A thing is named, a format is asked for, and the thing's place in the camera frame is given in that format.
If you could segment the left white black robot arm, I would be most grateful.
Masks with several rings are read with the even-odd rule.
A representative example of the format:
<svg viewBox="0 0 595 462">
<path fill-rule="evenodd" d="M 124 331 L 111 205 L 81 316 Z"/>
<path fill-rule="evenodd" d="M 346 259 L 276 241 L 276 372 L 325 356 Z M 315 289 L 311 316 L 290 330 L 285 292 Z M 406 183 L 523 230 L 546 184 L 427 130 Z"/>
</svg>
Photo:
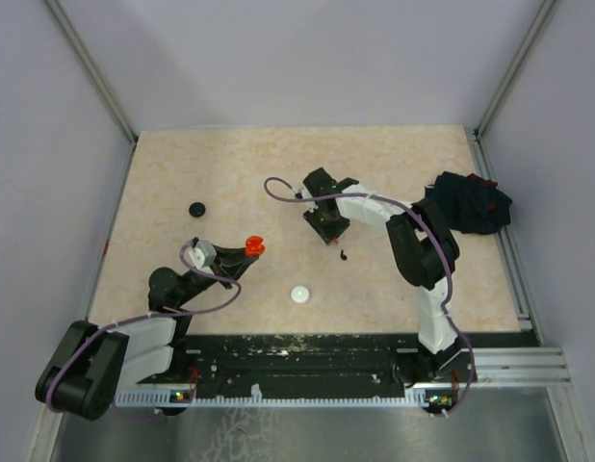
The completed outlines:
<svg viewBox="0 0 595 462">
<path fill-rule="evenodd" d="M 160 374 L 183 379 L 190 359 L 180 349 L 196 313 L 185 304 L 215 285 L 239 294 L 240 278 L 265 251 L 259 236 L 227 248 L 192 239 L 179 251 L 186 272 L 161 267 L 148 278 L 148 310 L 104 326 L 86 320 L 70 325 L 34 391 L 37 401 L 55 413 L 95 421 L 126 388 Z"/>
</svg>

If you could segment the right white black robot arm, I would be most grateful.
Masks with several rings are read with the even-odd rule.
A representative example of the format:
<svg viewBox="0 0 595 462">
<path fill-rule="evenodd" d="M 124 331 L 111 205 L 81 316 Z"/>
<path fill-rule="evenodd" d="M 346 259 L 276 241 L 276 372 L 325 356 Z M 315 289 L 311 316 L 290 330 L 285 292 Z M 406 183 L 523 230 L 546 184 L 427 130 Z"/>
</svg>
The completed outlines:
<svg viewBox="0 0 595 462">
<path fill-rule="evenodd" d="M 417 291 L 421 373 L 445 378 L 460 351 L 449 311 L 460 251 L 439 207 L 428 198 L 406 203 L 379 195 L 353 178 L 337 181 L 321 167 L 304 178 L 295 198 L 308 202 L 303 217 L 326 244 L 355 221 L 387 235 L 400 275 Z"/>
</svg>

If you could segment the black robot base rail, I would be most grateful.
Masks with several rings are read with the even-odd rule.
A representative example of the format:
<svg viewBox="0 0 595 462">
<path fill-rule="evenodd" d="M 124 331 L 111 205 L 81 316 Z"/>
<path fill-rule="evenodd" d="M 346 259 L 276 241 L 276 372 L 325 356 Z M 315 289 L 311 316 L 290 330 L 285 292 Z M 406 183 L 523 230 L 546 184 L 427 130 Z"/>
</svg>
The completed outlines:
<svg viewBox="0 0 595 462">
<path fill-rule="evenodd" d="M 466 347 L 436 369 L 414 334 L 189 334 L 168 372 L 145 385 L 193 386 L 197 398 L 402 398 L 418 385 L 457 389 L 475 370 Z"/>
</svg>

